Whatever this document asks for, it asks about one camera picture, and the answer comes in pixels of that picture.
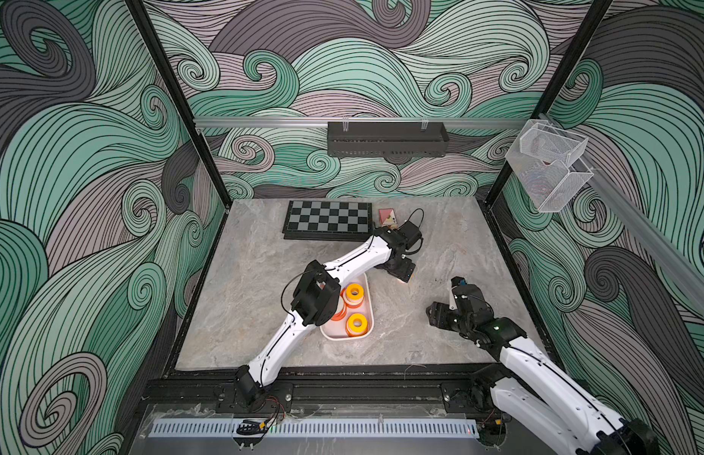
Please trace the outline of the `orange tape roll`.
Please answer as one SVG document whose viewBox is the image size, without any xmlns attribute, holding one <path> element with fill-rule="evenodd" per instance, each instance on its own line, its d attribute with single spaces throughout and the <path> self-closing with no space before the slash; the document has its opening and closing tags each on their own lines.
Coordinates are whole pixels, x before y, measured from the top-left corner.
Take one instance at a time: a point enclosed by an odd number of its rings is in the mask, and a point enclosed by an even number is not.
<svg viewBox="0 0 704 455">
<path fill-rule="evenodd" d="M 348 337 L 361 337 L 367 334 L 367 327 L 346 327 Z"/>
<path fill-rule="evenodd" d="M 365 302 L 365 299 L 361 298 L 358 300 L 352 300 L 352 299 L 349 299 L 348 297 L 344 296 L 343 301 L 344 301 L 344 304 L 346 305 L 347 308 L 356 309 L 356 308 L 359 308 L 363 305 L 363 303 Z"/>
<path fill-rule="evenodd" d="M 346 303 L 344 302 L 344 298 L 339 297 L 337 309 L 336 309 L 336 312 L 333 314 L 331 321 L 332 322 L 340 322 L 341 320 L 344 320 L 346 318 L 346 314 L 347 314 L 347 306 L 346 306 Z"/>
</svg>

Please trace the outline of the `yellow tape roll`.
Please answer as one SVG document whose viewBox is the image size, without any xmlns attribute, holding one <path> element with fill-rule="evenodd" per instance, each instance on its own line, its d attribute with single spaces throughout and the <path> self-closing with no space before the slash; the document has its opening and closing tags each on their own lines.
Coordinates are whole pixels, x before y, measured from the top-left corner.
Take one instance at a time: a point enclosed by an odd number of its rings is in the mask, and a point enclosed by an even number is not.
<svg viewBox="0 0 704 455">
<path fill-rule="evenodd" d="M 356 282 L 352 282 L 352 284 L 349 284 L 343 291 L 342 297 L 348 297 L 349 299 L 352 300 L 358 300 L 361 298 L 365 298 L 365 288 L 361 284 L 357 284 Z"/>
<path fill-rule="evenodd" d="M 368 332 L 369 322 L 364 314 L 354 313 L 347 318 L 346 327 L 367 327 Z"/>
</svg>

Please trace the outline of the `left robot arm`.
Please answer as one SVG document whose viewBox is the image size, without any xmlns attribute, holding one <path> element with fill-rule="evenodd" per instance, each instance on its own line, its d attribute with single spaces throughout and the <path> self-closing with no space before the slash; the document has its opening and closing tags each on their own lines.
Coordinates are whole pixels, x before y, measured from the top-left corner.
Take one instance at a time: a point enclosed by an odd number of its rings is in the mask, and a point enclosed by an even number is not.
<svg viewBox="0 0 704 455">
<path fill-rule="evenodd" d="M 236 370 L 236 391 L 244 404 L 253 408 L 265 401 L 293 350 L 308 333 L 332 319 L 343 288 L 353 279 L 377 268 L 408 282 L 415 270 L 411 248 L 422 240 L 420 225 L 407 221 L 396 229 L 377 227 L 361 246 L 336 260 L 309 262 L 297 275 L 299 282 L 284 322 L 259 354 Z"/>
</svg>

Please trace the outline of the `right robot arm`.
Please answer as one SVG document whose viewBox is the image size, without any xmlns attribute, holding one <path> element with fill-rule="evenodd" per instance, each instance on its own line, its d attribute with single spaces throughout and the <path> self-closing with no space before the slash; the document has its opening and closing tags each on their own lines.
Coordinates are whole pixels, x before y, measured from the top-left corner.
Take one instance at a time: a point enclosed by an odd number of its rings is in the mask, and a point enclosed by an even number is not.
<svg viewBox="0 0 704 455">
<path fill-rule="evenodd" d="M 496 409 L 558 454 L 658 454 L 655 432 L 596 399 L 510 318 L 495 316 L 482 290 L 452 278 L 452 302 L 426 309 L 429 324 L 488 352 L 496 365 L 475 375 L 473 407 Z"/>
</svg>

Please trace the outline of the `white storage box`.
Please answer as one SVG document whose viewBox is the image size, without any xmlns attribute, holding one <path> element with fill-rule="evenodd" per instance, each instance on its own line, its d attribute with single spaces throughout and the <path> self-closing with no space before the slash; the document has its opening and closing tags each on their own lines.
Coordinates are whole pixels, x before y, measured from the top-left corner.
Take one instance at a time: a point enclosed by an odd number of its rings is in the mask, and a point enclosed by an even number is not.
<svg viewBox="0 0 704 455">
<path fill-rule="evenodd" d="M 365 274 L 354 278 L 340 292 L 337 310 L 321 326 L 324 337 L 332 341 L 363 339 L 375 324 L 372 294 Z"/>
</svg>

